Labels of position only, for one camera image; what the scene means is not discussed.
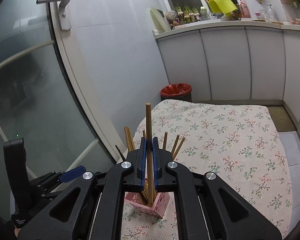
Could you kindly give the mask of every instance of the trash can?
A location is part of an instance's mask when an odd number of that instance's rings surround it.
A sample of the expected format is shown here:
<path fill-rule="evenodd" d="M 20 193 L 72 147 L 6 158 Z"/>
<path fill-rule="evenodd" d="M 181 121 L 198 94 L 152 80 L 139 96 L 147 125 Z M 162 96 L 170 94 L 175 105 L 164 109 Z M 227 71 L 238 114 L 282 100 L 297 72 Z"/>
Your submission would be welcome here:
<path fill-rule="evenodd" d="M 161 101 L 165 99 L 177 99 L 192 102 L 191 91 L 192 86 L 189 84 L 168 85 L 160 91 Z"/>

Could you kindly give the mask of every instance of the door frame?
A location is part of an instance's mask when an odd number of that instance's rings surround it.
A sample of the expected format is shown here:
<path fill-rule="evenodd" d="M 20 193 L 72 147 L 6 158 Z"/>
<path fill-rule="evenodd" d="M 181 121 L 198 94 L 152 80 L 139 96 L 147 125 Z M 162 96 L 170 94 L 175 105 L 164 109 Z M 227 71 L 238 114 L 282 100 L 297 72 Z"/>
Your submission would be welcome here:
<path fill-rule="evenodd" d="M 69 5 L 66 6 L 65 12 L 67 17 L 71 20 Z M 99 139 L 111 156 L 118 161 L 120 154 L 115 146 L 117 145 L 122 152 L 126 151 L 126 147 L 114 128 L 110 118 L 102 111 L 101 98 L 98 96 L 98 93 L 89 78 L 87 66 L 75 31 L 73 28 L 69 31 L 61 31 L 54 3 L 50 3 L 49 6 L 51 10 L 53 31 L 57 41 L 56 45 L 58 46 L 61 59 L 74 92 L 93 129 L 98 134 Z"/>

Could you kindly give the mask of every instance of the countertop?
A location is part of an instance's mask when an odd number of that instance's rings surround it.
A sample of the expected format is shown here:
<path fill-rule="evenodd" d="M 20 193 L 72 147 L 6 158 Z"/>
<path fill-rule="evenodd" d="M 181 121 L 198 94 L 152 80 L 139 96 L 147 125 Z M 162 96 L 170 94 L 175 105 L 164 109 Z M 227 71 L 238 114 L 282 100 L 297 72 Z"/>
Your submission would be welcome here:
<path fill-rule="evenodd" d="M 215 27 L 230 27 L 230 26 L 257 26 L 257 27 L 265 27 L 265 28 L 272 28 L 272 29 L 279 29 L 279 30 L 291 30 L 291 31 L 300 31 L 300 25 L 279 25 L 273 23 L 266 23 L 266 22 L 255 22 L 255 21 L 202 21 L 197 23 L 188 24 L 186 27 L 167 31 L 164 33 L 159 33 L 154 35 L 156 40 L 168 37 L 171 35 L 175 35 L 178 33 L 184 33 L 194 30 L 201 30 L 207 28 L 215 28 Z"/>

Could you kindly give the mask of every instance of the tile floor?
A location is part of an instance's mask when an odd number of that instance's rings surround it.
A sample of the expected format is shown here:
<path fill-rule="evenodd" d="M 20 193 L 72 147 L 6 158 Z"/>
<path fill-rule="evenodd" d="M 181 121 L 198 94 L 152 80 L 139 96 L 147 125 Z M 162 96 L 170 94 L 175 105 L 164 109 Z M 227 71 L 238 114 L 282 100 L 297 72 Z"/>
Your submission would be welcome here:
<path fill-rule="evenodd" d="M 289 232 L 300 220 L 300 139 L 298 132 L 279 132 L 287 156 L 292 187 L 292 215 Z"/>

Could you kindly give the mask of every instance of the metal screw cap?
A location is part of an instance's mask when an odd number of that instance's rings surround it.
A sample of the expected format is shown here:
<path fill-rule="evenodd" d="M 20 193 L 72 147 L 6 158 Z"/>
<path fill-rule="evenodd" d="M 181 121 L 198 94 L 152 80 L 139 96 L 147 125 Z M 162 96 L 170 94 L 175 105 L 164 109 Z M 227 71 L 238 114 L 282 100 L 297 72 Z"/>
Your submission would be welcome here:
<path fill-rule="evenodd" d="M 93 174 L 92 174 L 92 172 L 90 172 L 90 171 L 87 171 L 87 172 L 85 172 L 85 173 L 82 175 L 82 177 L 83 177 L 84 179 L 91 179 L 92 176 L 93 176 Z"/>
<path fill-rule="evenodd" d="M 176 163 L 176 162 L 169 162 L 168 163 L 168 167 L 174 169 L 174 168 L 178 167 L 178 163 Z"/>
<path fill-rule="evenodd" d="M 123 162 L 121 163 L 121 167 L 127 169 L 127 168 L 130 168 L 131 167 L 131 163 L 130 162 Z"/>
<path fill-rule="evenodd" d="M 206 175 L 206 177 L 207 177 L 207 179 L 215 179 L 216 175 L 213 172 L 208 172 L 207 175 Z"/>

